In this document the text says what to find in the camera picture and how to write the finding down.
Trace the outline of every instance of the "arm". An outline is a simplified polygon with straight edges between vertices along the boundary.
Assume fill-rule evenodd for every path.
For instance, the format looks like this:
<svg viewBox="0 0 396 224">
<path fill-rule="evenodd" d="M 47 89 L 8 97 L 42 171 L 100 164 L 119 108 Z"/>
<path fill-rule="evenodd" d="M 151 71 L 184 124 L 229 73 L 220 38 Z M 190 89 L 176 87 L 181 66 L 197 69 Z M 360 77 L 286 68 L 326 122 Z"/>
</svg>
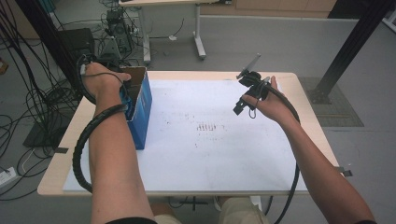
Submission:
<svg viewBox="0 0 396 224">
<path fill-rule="evenodd" d="M 89 77 L 102 72 L 128 80 L 128 74 L 114 73 L 99 63 L 87 65 L 84 77 L 88 91 L 96 99 L 94 115 L 121 104 L 120 82 L 111 75 Z M 92 223 L 122 217 L 153 219 L 149 200 L 139 174 L 134 140 L 123 113 L 103 121 L 90 136 L 92 177 Z"/>
<path fill-rule="evenodd" d="M 271 85 L 276 88 L 275 77 Z M 244 95 L 243 99 L 255 105 L 257 99 Z M 291 112 L 272 93 L 257 108 L 273 119 L 288 137 L 304 182 L 315 203 L 329 223 L 357 223 L 374 220 L 366 202 L 341 176 L 312 142 Z"/>
</svg>

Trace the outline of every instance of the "knee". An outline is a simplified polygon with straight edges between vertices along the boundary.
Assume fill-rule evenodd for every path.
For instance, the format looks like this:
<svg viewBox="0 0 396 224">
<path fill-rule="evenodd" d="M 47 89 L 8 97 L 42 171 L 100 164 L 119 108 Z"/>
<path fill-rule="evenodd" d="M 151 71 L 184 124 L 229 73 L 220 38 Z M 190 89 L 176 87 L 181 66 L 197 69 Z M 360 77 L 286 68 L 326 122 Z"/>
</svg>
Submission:
<svg viewBox="0 0 396 224">
<path fill-rule="evenodd" d="M 152 203 L 150 206 L 154 216 L 158 216 L 158 215 L 171 215 L 173 217 L 175 216 L 174 211 L 167 203 Z"/>
</svg>

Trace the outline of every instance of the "black pole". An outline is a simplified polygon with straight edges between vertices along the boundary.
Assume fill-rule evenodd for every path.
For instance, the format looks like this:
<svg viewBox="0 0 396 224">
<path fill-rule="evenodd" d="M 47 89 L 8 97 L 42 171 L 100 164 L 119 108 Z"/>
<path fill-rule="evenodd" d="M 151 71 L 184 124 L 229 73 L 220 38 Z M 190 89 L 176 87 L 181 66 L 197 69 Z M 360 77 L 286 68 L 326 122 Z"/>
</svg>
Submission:
<svg viewBox="0 0 396 224">
<path fill-rule="evenodd" d="M 313 104 L 329 104 L 329 93 L 338 79 L 366 43 L 378 24 L 389 12 L 394 0 L 374 0 L 363 13 L 355 28 L 353 28 L 343 47 L 338 51 L 327 72 L 315 87 L 308 91 L 308 97 Z"/>
<path fill-rule="evenodd" d="M 58 30 L 53 25 L 51 18 L 41 6 L 39 0 L 15 0 L 27 20 L 32 24 L 41 41 L 46 45 L 50 55 L 59 65 L 64 75 L 76 90 L 76 63 L 64 46 Z"/>
</svg>

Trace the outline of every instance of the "floor mat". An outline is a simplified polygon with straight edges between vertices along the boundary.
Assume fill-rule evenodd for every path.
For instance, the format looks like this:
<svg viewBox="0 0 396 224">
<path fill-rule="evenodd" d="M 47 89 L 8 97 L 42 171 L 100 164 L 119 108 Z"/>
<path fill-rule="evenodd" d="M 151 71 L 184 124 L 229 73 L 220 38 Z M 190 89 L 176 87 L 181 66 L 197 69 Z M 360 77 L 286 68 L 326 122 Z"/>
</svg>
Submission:
<svg viewBox="0 0 396 224">
<path fill-rule="evenodd" d="M 305 91 L 313 90 L 320 82 L 318 77 L 299 77 L 299 80 Z M 361 119 L 337 85 L 332 88 L 329 98 L 332 102 L 330 105 L 311 103 L 321 127 L 364 127 Z"/>
</svg>

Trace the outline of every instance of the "hand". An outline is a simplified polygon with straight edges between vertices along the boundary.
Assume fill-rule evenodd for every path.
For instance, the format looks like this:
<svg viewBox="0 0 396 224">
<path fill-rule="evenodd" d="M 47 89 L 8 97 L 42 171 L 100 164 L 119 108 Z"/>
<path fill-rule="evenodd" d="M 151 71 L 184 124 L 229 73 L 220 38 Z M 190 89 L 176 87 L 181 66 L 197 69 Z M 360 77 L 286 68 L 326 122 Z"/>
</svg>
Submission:
<svg viewBox="0 0 396 224">
<path fill-rule="evenodd" d="M 115 91 L 118 93 L 121 82 L 131 79 L 127 73 L 116 73 L 108 70 L 99 63 L 89 63 L 86 66 L 84 83 L 87 91 L 97 98 L 100 91 Z"/>
<path fill-rule="evenodd" d="M 271 86 L 277 90 L 276 78 L 271 77 Z M 269 92 L 267 98 L 264 101 L 259 101 L 249 95 L 243 95 L 242 99 L 251 105 L 257 106 L 257 108 L 269 119 L 272 119 L 278 123 L 288 122 L 290 119 L 294 119 L 294 116 L 290 110 L 282 103 L 282 101 Z"/>
</svg>

